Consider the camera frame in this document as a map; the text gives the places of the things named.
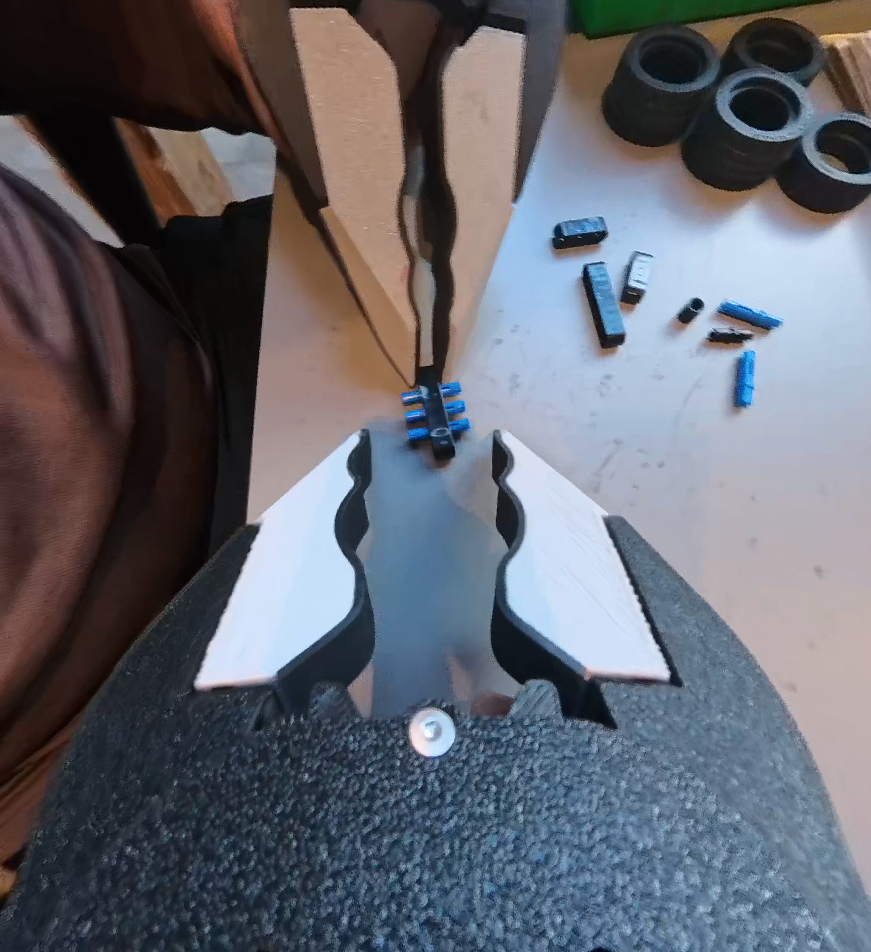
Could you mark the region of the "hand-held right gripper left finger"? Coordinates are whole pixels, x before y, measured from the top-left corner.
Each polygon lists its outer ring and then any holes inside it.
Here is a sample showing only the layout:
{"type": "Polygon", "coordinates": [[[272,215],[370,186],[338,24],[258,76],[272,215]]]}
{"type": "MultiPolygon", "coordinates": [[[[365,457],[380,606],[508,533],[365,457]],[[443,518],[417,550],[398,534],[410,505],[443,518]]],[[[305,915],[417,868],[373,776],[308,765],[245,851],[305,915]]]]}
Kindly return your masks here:
{"type": "Polygon", "coordinates": [[[373,610],[358,548],[369,529],[370,432],[349,435],[251,525],[254,530],[193,688],[270,686],[286,713],[319,683],[366,710],[373,610]]]}

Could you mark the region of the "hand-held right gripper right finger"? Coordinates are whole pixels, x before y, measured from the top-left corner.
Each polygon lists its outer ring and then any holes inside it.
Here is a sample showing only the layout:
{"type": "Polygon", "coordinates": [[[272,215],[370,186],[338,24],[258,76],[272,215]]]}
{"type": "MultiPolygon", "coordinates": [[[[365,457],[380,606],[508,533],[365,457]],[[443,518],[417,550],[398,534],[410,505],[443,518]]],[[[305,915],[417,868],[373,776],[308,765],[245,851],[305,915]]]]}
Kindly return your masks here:
{"type": "Polygon", "coordinates": [[[508,430],[491,441],[498,566],[490,644],[566,718],[611,718],[603,684],[672,684],[672,662],[608,512],[508,430]]]}

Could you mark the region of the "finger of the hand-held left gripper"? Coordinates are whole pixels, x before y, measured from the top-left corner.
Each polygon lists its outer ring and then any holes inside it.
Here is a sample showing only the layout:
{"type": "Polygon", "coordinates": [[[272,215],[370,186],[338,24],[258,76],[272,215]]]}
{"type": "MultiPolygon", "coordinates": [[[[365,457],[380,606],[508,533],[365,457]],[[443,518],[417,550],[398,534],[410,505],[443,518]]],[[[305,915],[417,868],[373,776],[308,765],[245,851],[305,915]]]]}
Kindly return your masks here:
{"type": "Polygon", "coordinates": [[[424,88],[429,365],[440,378],[464,354],[513,213],[524,47],[521,32],[482,26],[443,43],[424,88]]]}
{"type": "Polygon", "coordinates": [[[429,51],[429,10],[294,7],[290,27],[327,196],[323,231],[381,350],[413,380],[402,105],[429,51]]]}

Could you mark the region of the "small black toy brick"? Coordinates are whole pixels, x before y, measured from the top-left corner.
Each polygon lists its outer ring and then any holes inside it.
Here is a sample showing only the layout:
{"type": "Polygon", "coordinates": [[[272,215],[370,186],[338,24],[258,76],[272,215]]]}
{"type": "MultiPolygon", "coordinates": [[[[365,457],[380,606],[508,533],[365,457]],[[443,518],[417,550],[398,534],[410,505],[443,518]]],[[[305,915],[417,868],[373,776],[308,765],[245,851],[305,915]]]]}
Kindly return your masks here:
{"type": "Polygon", "coordinates": [[[561,220],[552,230],[554,250],[589,247],[602,244],[608,237],[608,225],[601,216],[561,220]]]}
{"type": "Polygon", "coordinates": [[[621,303],[636,305],[643,300],[650,283],[653,264],[652,254],[643,251],[632,252],[619,295],[621,303]]]}

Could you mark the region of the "green plastic bin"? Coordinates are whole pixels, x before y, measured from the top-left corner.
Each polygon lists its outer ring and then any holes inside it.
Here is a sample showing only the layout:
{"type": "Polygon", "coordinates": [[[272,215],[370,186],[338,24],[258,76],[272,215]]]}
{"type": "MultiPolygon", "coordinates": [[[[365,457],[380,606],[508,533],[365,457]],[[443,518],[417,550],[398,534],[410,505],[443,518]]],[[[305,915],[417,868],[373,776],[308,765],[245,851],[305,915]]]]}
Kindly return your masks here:
{"type": "Polygon", "coordinates": [[[688,25],[754,13],[770,13],[822,1],[569,1],[573,32],[589,39],[621,35],[652,26],[688,25]]]}

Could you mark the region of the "long black toy beam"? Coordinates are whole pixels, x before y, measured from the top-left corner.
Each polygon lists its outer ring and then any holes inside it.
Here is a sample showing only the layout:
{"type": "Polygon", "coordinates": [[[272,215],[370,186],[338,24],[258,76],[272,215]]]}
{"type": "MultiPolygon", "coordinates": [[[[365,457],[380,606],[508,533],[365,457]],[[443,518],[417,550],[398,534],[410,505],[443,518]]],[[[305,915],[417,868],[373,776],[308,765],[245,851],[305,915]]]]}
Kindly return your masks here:
{"type": "Polygon", "coordinates": [[[460,412],[455,407],[453,394],[445,395],[436,368],[432,365],[420,367],[417,389],[421,396],[421,404],[418,408],[421,416],[415,427],[423,427],[427,430],[426,440],[433,458],[438,461],[447,461],[455,456],[452,422],[453,417],[460,412]]]}
{"type": "Polygon", "coordinates": [[[625,342],[626,329],[608,268],[603,262],[584,264],[582,280],[600,346],[605,350],[625,342]]]}

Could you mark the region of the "person's left forearm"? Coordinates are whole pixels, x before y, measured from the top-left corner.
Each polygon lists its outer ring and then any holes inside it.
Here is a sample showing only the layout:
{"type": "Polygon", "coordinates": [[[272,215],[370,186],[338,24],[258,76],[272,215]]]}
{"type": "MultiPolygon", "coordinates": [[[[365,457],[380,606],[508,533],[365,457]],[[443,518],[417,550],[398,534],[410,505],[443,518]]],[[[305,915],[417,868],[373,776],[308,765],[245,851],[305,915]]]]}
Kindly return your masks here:
{"type": "Polygon", "coordinates": [[[0,115],[76,107],[278,141],[238,11],[227,1],[0,1],[0,115]]]}

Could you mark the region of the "grey desk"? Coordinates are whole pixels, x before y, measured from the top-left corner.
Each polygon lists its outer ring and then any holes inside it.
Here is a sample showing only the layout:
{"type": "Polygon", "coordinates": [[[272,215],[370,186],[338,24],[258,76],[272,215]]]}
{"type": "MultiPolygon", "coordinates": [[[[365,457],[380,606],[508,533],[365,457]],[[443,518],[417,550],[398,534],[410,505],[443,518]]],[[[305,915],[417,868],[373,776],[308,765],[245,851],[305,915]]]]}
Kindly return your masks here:
{"type": "Polygon", "coordinates": [[[509,430],[624,517],[740,636],[806,736],[847,825],[871,826],[871,196],[807,211],[773,182],[716,191],[677,147],[608,131],[625,38],[568,41],[538,150],[454,376],[473,432],[435,466],[406,445],[402,386],[290,190],[274,182],[251,517],[359,427],[371,431],[365,559],[377,647],[368,706],[505,689],[489,660],[491,434],[509,430]],[[561,220],[599,245],[555,250],[561,220]],[[643,300],[621,303],[634,251],[643,300]],[[600,346],[582,280],[603,262],[626,339],[600,346]],[[705,303],[676,320],[692,297],[705,303]],[[729,319],[733,300],[782,327],[729,319]],[[716,327],[751,331],[709,343],[716,327]],[[733,405],[756,352],[753,403],[733,405]]]}

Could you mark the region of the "black rubber toy tire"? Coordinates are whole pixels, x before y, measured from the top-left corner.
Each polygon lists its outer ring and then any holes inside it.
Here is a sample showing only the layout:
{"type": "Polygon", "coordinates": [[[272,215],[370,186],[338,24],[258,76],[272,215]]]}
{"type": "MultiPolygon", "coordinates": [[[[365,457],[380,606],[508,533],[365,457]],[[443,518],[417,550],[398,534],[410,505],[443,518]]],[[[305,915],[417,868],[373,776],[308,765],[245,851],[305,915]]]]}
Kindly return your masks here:
{"type": "Polygon", "coordinates": [[[779,17],[764,17],[741,27],[723,53],[720,77],[751,68],[768,68],[808,87],[822,71],[825,52],[811,30],[779,17]]]}
{"type": "Polygon", "coordinates": [[[634,145],[681,141],[714,94],[720,54],[701,33],[654,26],[627,43],[602,97],[609,128],[634,145]]]}
{"type": "Polygon", "coordinates": [[[818,119],[776,182],[801,208],[825,214],[856,208],[871,195],[871,119],[853,112],[818,119]]]}
{"type": "Polygon", "coordinates": [[[727,76],[681,144],[691,174],[726,191],[773,178],[797,149],[813,115],[806,88],[766,67],[727,76]]]}

